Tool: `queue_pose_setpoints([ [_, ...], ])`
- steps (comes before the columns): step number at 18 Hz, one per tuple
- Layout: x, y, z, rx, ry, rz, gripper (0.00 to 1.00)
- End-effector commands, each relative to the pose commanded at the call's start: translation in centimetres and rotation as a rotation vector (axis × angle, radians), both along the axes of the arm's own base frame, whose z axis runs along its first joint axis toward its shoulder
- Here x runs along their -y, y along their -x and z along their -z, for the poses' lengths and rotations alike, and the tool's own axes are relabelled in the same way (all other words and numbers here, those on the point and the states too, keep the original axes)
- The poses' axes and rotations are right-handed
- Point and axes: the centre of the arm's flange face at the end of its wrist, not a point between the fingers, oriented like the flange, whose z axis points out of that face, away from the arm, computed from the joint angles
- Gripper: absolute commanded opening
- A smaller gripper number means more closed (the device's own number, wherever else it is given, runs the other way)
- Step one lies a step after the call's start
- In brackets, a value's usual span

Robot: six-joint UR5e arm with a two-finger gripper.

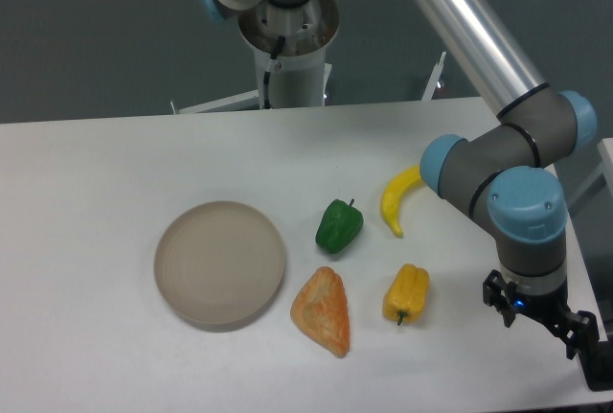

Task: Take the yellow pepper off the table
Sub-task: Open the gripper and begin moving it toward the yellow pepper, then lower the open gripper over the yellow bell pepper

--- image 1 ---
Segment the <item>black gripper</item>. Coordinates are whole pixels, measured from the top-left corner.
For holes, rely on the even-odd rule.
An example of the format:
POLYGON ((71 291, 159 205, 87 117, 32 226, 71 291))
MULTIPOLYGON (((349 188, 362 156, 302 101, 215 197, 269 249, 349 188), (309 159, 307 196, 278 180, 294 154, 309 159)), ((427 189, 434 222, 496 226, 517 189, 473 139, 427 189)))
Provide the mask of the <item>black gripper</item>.
POLYGON ((612 389, 612 342, 600 341, 596 315, 590 311, 568 310, 568 285, 564 281, 554 291, 529 295, 518 291, 514 282, 507 282, 496 269, 482 285, 483 303, 502 316, 509 328, 517 314, 540 323, 566 347, 566 356, 579 358, 581 370, 590 390, 612 389))

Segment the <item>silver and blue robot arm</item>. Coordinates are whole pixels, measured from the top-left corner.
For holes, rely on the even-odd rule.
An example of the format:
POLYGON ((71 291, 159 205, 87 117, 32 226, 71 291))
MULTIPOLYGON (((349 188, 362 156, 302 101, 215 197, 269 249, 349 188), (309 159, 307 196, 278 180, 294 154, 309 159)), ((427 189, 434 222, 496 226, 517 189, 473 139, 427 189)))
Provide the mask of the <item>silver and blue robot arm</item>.
MULTIPOLYGON (((332 0, 200 1, 214 20, 238 19, 261 108, 323 104, 323 53, 339 25, 332 0)), ((548 172, 592 139, 595 111, 550 87, 485 0, 416 1, 499 122, 472 141, 444 135, 420 160, 426 185, 495 240, 500 266, 484 281, 484 303, 506 325, 520 314, 543 325, 591 390, 609 390, 612 345, 594 314, 567 304, 567 210, 548 172)))

